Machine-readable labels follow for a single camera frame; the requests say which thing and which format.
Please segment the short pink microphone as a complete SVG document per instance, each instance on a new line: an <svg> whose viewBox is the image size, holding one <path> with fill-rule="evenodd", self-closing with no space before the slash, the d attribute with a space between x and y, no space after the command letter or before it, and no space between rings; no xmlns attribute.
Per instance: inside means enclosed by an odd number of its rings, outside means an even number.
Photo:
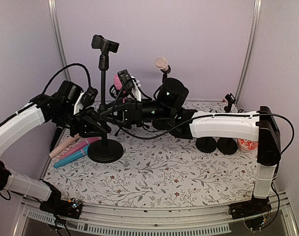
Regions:
<svg viewBox="0 0 299 236"><path fill-rule="evenodd" d="M94 141L99 140L99 137L91 137L91 138L85 138L83 139L81 142L79 142L78 144L76 144L74 147L72 147L70 150L68 150L67 152L65 152L62 156L61 159L79 151L80 149L82 149L83 147L85 147L88 144L91 144Z"/></svg>

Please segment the blue microphone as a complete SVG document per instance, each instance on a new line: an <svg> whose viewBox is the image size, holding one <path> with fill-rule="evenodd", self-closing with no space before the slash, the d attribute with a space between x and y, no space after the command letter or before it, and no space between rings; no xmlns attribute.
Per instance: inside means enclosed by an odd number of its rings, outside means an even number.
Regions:
<svg viewBox="0 0 299 236"><path fill-rule="evenodd" d="M60 159L58 162L56 162L54 164L54 168L63 167L63 166L65 166L65 165L67 165L67 164L69 164L73 161L76 161L76 160L84 157L88 153L89 146L90 145L86 145L82 149L74 152L73 154L70 154L70 155L66 156L65 158L63 158L63 159Z"/></svg>

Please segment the black microphone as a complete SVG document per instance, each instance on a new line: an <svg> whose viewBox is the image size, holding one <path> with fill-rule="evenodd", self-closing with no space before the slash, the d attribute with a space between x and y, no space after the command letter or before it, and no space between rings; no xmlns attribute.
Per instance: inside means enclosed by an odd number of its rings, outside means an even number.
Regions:
<svg viewBox="0 0 299 236"><path fill-rule="evenodd" d="M50 152L54 150L62 131L63 131L62 127L57 127L56 128L53 139L52 139L51 144L50 144Z"/></svg>

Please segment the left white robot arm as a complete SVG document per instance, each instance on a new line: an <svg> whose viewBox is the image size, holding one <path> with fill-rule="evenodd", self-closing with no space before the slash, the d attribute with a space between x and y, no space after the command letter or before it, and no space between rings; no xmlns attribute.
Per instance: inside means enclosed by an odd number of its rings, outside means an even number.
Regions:
<svg viewBox="0 0 299 236"><path fill-rule="evenodd" d="M26 133L52 121L68 128L70 135L102 137L109 132L101 126L97 112L92 108L96 90L87 91L70 81L63 81L58 91L49 96L44 93L31 99L22 109L0 124L0 158L2 154ZM40 180L7 169L0 160L0 191L8 190L45 201L54 213L62 213L65 202L58 190Z"/></svg>

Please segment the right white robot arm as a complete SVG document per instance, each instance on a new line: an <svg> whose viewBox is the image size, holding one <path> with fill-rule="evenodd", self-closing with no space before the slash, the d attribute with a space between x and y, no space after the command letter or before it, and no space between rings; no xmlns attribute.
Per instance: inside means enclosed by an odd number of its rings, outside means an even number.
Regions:
<svg viewBox="0 0 299 236"><path fill-rule="evenodd" d="M134 82L114 80L116 100L102 117L119 127L152 122L176 138L196 139L196 147L204 153L218 149L226 155L235 154L238 141L256 142L258 171L253 198L246 204L249 214L257 214L265 206L272 179L281 159L280 130L269 107L247 113L208 113L182 107L188 94L183 84L165 79L156 100L142 100Z"/></svg>

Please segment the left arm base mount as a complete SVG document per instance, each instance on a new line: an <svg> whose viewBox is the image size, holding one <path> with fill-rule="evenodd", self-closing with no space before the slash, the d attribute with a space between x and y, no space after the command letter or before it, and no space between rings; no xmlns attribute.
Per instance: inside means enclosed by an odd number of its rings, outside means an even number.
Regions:
<svg viewBox="0 0 299 236"><path fill-rule="evenodd" d="M40 210L57 216L79 219L82 212L82 200L70 198L63 200L59 190L53 190L46 201L40 204Z"/></svg>

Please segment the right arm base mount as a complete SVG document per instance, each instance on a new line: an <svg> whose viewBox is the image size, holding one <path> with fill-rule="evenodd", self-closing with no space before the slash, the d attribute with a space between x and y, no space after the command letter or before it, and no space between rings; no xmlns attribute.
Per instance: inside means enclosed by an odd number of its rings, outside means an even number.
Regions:
<svg viewBox="0 0 299 236"><path fill-rule="evenodd" d="M232 219L240 219L262 214L271 209L269 197L265 199L252 197L248 201L230 204L228 212L232 216Z"/></svg>

